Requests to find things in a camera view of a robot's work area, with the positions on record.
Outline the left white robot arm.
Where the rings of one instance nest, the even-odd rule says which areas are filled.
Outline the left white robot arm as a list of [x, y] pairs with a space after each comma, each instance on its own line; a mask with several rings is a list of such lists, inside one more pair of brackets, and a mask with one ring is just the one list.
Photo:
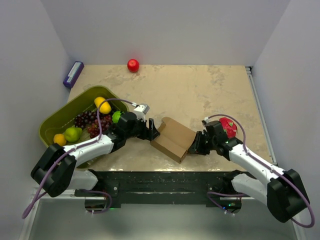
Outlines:
[[139, 119], [134, 112], [123, 113], [118, 122], [102, 132], [101, 136], [74, 145], [50, 145], [41, 156], [30, 176], [50, 197], [57, 197], [70, 188], [75, 169], [96, 157], [108, 155], [122, 148], [127, 139], [153, 141], [160, 132], [154, 120]]

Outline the green pear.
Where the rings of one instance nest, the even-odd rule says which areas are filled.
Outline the green pear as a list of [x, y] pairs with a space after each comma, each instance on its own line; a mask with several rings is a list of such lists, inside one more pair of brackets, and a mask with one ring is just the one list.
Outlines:
[[75, 143], [82, 135], [83, 130], [80, 127], [69, 127], [64, 132], [64, 137], [67, 142]]

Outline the purple grape bunch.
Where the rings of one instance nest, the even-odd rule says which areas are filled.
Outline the purple grape bunch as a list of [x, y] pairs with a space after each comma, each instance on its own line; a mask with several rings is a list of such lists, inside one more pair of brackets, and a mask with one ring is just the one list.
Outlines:
[[84, 111], [79, 113], [74, 118], [74, 126], [76, 128], [81, 128], [84, 130], [86, 127], [91, 126], [92, 124], [98, 124], [97, 111]]

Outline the red apple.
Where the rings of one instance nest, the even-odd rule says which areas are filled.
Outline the red apple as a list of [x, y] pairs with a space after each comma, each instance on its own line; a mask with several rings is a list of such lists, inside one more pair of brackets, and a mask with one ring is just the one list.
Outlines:
[[127, 69], [131, 72], [131, 73], [136, 73], [139, 71], [140, 68], [140, 63], [138, 62], [138, 60], [136, 59], [130, 59], [127, 62]]

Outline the red dragon fruit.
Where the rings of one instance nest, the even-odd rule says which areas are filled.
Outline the red dragon fruit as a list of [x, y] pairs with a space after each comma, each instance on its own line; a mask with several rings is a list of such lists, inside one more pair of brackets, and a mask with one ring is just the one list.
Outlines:
[[222, 125], [223, 130], [226, 132], [229, 139], [236, 137], [238, 128], [237, 125], [227, 117], [221, 117], [219, 122]]

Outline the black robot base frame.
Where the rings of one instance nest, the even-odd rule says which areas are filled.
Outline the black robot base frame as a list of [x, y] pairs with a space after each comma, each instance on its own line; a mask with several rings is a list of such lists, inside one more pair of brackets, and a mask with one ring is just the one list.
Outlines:
[[98, 183], [93, 192], [76, 190], [76, 197], [85, 197], [87, 210], [102, 210], [111, 205], [205, 205], [235, 214], [242, 207], [242, 198], [231, 186], [235, 171], [94, 171]]

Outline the purple rectangular box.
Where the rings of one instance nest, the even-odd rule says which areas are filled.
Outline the purple rectangular box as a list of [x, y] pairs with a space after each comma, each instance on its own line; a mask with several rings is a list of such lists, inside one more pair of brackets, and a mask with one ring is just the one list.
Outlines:
[[72, 89], [84, 67], [85, 65], [83, 62], [75, 61], [71, 69], [69, 70], [68, 74], [64, 78], [63, 85], [68, 89]]

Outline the olive green plastic bin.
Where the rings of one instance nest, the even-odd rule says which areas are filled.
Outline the olive green plastic bin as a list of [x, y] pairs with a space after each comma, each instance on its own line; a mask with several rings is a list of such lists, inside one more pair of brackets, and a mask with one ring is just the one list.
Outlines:
[[54, 143], [56, 134], [62, 134], [67, 128], [73, 127], [75, 125], [74, 118], [78, 114], [96, 110], [94, 99], [97, 97], [109, 99], [117, 96], [102, 85], [85, 90], [42, 122], [39, 127], [39, 138], [43, 144], [49, 147]]

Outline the green striped toy fruit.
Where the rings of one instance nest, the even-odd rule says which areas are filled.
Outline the green striped toy fruit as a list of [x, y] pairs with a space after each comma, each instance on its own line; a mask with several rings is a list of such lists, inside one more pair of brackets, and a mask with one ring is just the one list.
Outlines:
[[117, 124], [117, 123], [119, 122], [120, 117], [121, 117], [123, 114], [124, 114], [123, 111], [120, 111], [120, 110], [115, 111], [115, 112], [113, 113], [113, 115], [112, 115], [112, 122], [113, 122], [114, 124]]

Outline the red grape bunch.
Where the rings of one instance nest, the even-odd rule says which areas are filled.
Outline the red grape bunch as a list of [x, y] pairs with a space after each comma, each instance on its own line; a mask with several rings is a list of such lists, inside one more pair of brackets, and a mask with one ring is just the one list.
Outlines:
[[[112, 116], [110, 114], [101, 115], [99, 117], [99, 119], [100, 119], [100, 125], [101, 125], [102, 132], [108, 130], [110, 128], [110, 126], [113, 124]], [[87, 132], [89, 133], [89, 137], [91, 139], [97, 137], [100, 134], [99, 123], [89, 125], [87, 127]]]

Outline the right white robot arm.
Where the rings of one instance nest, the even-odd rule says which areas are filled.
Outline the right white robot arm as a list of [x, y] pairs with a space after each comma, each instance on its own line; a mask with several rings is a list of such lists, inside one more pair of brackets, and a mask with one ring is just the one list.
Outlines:
[[252, 197], [265, 204], [269, 212], [285, 223], [304, 209], [310, 200], [300, 175], [293, 169], [284, 170], [254, 152], [236, 137], [237, 126], [227, 117], [203, 120], [205, 129], [197, 131], [188, 153], [208, 155], [212, 151], [246, 170], [234, 171], [223, 183], [223, 192], [230, 197]]

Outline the brown cardboard box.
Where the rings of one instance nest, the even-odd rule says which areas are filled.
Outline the brown cardboard box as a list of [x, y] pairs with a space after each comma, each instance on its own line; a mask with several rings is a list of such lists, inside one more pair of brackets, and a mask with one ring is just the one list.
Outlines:
[[195, 140], [196, 132], [171, 117], [163, 117], [157, 129], [160, 135], [150, 142], [151, 146], [177, 163], [181, 163]]

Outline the yellow mango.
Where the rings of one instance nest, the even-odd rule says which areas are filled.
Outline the yellow mango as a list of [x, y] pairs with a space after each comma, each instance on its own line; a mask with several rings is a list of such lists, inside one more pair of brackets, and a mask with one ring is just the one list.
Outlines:
[[95, 106], [99, 109], [101, 114], [109, 114], [112, 111], [111, 105], [102, 96], [96, 97], [94, 99]]

